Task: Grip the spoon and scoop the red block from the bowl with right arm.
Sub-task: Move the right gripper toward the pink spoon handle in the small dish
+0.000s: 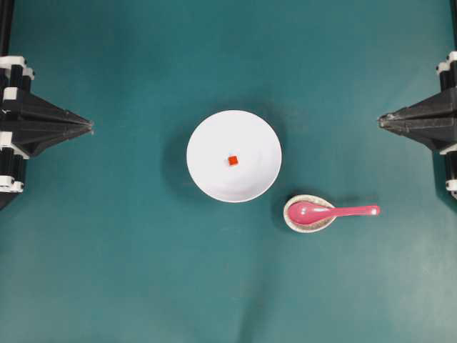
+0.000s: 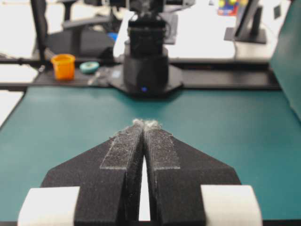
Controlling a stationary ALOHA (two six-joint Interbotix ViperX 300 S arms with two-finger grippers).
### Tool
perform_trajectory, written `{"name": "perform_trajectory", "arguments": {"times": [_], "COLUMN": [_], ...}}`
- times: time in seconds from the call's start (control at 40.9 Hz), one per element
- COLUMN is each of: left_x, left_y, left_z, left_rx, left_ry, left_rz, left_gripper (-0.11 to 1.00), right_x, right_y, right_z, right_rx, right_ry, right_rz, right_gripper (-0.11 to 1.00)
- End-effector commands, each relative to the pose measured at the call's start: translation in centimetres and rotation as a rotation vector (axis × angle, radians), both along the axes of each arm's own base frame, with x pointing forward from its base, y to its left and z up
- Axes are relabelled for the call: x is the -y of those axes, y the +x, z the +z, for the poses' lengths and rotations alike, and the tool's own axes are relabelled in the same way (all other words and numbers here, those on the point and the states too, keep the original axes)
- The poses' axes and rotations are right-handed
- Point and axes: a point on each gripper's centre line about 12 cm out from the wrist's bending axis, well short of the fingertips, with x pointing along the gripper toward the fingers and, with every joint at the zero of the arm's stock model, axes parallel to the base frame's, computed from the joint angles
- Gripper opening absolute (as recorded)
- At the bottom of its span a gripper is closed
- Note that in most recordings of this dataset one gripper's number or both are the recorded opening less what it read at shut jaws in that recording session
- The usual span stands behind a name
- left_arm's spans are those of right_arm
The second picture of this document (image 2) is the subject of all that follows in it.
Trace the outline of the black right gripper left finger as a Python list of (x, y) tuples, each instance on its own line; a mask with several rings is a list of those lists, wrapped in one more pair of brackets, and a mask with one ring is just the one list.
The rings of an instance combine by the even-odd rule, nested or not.
[(50, 169), (29, 190), (20, 226), (123, 226), (139, 217), (143, 123)]

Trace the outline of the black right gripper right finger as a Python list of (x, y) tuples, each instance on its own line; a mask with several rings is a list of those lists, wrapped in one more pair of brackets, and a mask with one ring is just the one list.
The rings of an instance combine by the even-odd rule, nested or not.
[(150, 217), (161, 226), (261, 226), (253, 188), (233, 167), (144, 124)]

